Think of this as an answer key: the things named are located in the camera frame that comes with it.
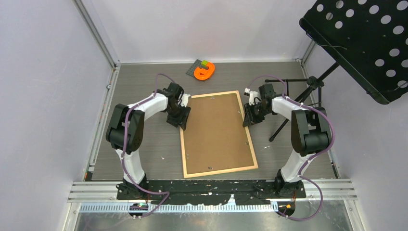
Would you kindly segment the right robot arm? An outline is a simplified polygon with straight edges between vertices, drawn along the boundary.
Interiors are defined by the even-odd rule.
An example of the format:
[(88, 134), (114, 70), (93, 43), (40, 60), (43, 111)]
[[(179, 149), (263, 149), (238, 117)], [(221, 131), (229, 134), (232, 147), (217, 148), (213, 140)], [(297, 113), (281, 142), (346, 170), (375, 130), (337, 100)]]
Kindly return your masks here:
[(279, 114), (291, 123), (293, 151), (278, 171), (273, 190), (278, 197), (289, 197), (299, 190), (303, 173), (317, 154), (332, 144), (332, 129), (323, 108), (313, 108), (296, 102), (285, 94), (277, 94), (272, 84), (264, 84), (258, 91), (245, 88), (249, 102), (244, 105), (243, 127), (265, 120), (266, 115)]

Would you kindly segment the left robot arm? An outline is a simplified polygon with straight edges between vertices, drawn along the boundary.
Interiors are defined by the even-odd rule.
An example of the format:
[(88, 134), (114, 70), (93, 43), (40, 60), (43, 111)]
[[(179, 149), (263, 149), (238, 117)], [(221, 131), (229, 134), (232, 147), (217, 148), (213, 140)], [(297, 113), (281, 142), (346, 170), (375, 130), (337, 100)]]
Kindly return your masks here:
[(155, 90), (147, 98), (133, 104), (117, 104), (106, 131), (106, 140), (116, 151), (123, 169), (123, 182), (117, 185), (121, 193), (142, 199), (148, 190), (146, 173), (140, 161), (140, 146), (143, 140), (145, 121), (153, 115), (167, 114), (166, 122), (186, 129), (191, 108), (188, 106), (190, 95), (176, 83), (167, 88)]

